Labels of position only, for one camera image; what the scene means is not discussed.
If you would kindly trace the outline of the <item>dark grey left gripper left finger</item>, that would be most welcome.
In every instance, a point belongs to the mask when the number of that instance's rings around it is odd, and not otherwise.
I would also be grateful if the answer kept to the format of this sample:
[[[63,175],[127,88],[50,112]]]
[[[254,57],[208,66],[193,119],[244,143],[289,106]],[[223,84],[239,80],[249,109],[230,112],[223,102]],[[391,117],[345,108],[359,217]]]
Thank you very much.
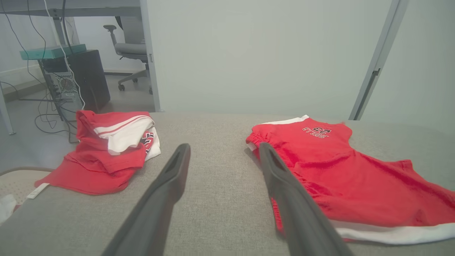
[[[104,256],[162,256],[172,211],[185,191],[191,148],[181,144],[114,235]]]

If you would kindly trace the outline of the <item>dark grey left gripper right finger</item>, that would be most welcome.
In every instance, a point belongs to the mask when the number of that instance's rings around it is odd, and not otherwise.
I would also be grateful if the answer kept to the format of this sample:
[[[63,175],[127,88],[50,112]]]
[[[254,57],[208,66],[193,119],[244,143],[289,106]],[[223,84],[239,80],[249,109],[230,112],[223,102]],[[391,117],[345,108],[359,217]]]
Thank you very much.
[[[269,197],[278,206],[290,255],[353,255],[273,147],[261,143],[259,155]]]

